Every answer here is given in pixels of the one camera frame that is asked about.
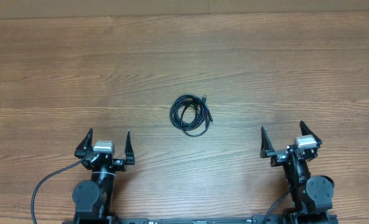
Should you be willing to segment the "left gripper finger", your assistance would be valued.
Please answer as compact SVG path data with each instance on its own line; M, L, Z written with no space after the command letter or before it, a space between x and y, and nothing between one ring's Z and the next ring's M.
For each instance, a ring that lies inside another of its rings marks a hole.
M92 149L93 129L90 128L85 138L75 149L75 157L85 157L86 154Z
M135 156L134 156L133 147L131 145L130 131L128 131L127 136L126 136L124 154L126 156L125 158L126 165L135 165Z

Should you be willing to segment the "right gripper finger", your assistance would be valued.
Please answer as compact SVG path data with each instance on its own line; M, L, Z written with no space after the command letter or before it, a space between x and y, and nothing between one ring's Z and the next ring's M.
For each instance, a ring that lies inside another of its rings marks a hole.
M271 157L274 153L274 147L271 144L270 139L268 138L268 134L264 128L261 127L261 149L260 149L260 158L268 158Z
M304 121L300 121L299 126L303 136L312 135L318 146L322 144L322 140L308 128Z

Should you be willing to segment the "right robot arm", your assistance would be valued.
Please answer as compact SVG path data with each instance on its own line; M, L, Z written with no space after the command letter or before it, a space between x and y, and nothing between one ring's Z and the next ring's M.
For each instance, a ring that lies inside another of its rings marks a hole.
M271 167L283 167L288 191L279 197L263 216L263 223L338 223L329 214L334 196L334 181L326 175L312 176L307 163L317 157L322 140L301 121L301 135L285 150L277 151L261 127L260 158L270 159Z

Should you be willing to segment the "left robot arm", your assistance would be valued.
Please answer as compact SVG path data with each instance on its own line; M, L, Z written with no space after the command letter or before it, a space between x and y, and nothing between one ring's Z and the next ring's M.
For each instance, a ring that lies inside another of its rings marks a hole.
M97 141L92 143L93 130L90 129L85 138L75 149L75 157L81 160L84 168L91 171L91 178L79 182L72 193L75 203L73 222L87 223L121 223L121 219L110 210L114 182L117 172L126 171L127 166L135 164L135 156L128 133L124 148L124 159L114 158L113 141Z

